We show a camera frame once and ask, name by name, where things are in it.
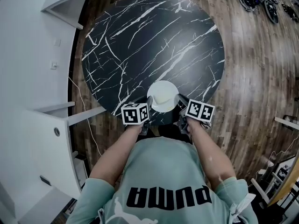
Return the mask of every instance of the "wooden floor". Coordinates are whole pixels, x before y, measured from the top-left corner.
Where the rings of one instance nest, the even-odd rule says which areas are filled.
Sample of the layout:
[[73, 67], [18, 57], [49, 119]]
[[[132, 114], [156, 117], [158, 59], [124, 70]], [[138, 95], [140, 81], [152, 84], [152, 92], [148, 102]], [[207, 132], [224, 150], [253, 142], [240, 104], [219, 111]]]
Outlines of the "wooden floor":
[[[103, 9], [116, 0], [89, 0], [81, 17], [73, 80], [81, 89], [87, 109], [99, 104], [90, 94], [81, 67], [81, 52], [85, 36]], [[192, 0], [214, 20], [224, 43], [225, 70], [218, 90], [209, 103], [216, 106], [210, 132], [213, 140], [231, 159], [238, 178], [247, 181], [256, 171], [266, 168], [272, 153], [286, 150], [299, 135], [274, 121], [288, 114], [298, 116], [299, 25], [284, 12], [281, 3], [292, 6], [291, 0], [281, 0], [278, 6], [279, 24], [273, 25], [260, 6], [249, 13], [239, 0]], [[72, 86], [71, 100], [76, 101], [73, 113], [83, 111], [79, 92]], [[104, 152], [123, 132], [121, 120], [109, 113], [91, 119], [92, 131], [101, 152]], [[86, 121], [74, 126], [74, 141], [79, 153], [86, 155], [90, 168], [99, 158]], [[296, 154], [299, 142], [271, 161], [277, 162]]]

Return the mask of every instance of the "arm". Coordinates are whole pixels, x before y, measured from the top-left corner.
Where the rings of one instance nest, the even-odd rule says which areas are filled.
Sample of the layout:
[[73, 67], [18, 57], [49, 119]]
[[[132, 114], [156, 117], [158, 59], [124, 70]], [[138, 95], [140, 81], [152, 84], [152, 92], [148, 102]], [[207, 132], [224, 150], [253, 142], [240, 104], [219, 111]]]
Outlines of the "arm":
[[201, 165], [212, 189], [216, 190], [221, 181], [235, 177], [233, 165], [197, 120], [187, 117], [187, 122]]
[[114, 186], [127, 163], [142, 126], [143, 124], [130, 126], [100, 157], [89, 177], [102, 179]]

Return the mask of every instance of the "electrical cable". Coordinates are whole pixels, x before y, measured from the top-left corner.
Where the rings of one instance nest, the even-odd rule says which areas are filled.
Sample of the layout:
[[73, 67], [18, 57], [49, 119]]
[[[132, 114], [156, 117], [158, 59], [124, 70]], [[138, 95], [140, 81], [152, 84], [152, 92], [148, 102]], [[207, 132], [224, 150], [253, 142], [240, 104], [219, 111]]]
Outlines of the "electrical cable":
[[268, 159], [268, 161], [267, 161], [267, 163], [268, 163], [268, 166], [267, 166], [267, 168], [266, 168], [266, 170], [265, 170], [265, 173], [266, 173], [266, 171], [267, 171], [267, 169], [268, 169], [268, 167], [269, 167], [269, 160], [270, 160], [270, 158], [272, 157], [272, 154], [273, 153], [275, 153], [275, 156], [278, 156], [280, 153], [286, 153], [288, 150], [289, 150], [289, 148], [292, 146], [292, 144], [294, 143], [294, 141], [295, 140], [297, 140], [299, 138], [299, 134], [298, 134], [298, 136], [297, 136], [297, 138], [295, 138], [293, 141], [292, 141], [292, 143], [290, 144], [290, 146], [285, 150], [285, 151], [280, 151], [278, 154], [275, 152], [275, 151], [273, 151], [272, 153], [271, 153], [271, 155], [270, 155], [270, 157], [269, 157], [269, 159]]
[[[71, 79], [70, 77], [69, 77], [69, 79], [70, 79], [70, 81], [74, 84], [74, 86], [76, 86], [76, 87], [78, 88], [78, 90], [79, 90], [79, 95], [80, 95], [80, 98], [81, 98], [82, 103], [83, 103], [84, 111], [86, 111], [86, 107], [85, 107], [85, 104], [84, 104], [84, 101], [83, 101], [83, 98], [82, 98], [82, 95], [81, 95], [81, 90], [80, 90], [80, 88], [79, 88], [79, 87], [72, 81], [72, 79]], [[92, 135], [93, 141], [95, 142], [95, 144], [96, 144], [96, 146], [97, 146], [97, 149], [98, 149], [98, 152], [99, 152], [100, 156], [102, 156], [102, 154], [101, 154], [101, 152], [100, 152], [100, 150], [99, 150], [99, 146], [98, 146], [97, 142], [95, 141], [95, 139], [94, 139], [94, 137], [93, 137], [92, 129], [91, 129], [91, 127], [90, 127], [90, 123], [89, 123], [89, 120], [88, 120], [88, 119], [87, 119], [87, 122], [88, 122], [88, 126], [89, 126], [89, 129], [90, 129], [90, 133], [91, 133], [91, 135]]]

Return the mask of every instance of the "round table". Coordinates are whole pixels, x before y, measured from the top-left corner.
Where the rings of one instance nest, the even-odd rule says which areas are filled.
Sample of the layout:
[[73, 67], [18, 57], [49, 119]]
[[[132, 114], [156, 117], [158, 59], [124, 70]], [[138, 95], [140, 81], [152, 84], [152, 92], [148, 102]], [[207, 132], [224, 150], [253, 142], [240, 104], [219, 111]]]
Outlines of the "round table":
[[[124, 104], [160, 80], [207, 102], [223, 73], [224, 49], [212, 19], [190, 0], [120, 0], [87, 34], [82, 68], [96, 100], [121, 118]], [[179, 111], [151, 110], [151, 124], [176, 122]]]

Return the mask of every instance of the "mint green t-shirt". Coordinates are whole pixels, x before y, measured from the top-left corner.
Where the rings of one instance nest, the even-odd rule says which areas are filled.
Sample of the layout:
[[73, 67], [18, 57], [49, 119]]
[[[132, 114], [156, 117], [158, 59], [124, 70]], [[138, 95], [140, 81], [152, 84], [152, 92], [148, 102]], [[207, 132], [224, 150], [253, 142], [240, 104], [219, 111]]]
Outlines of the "mint green t-shirt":
[[[215, 192], [205, 183], [194, 146], [164, 137], [136, 143], [119, 189], [104, 180], [86, 180], [67, 224], [230, 224], [248, 194], [247, 183], [234, 177]], [[257, 224], [251, 205], [239, 218]]]

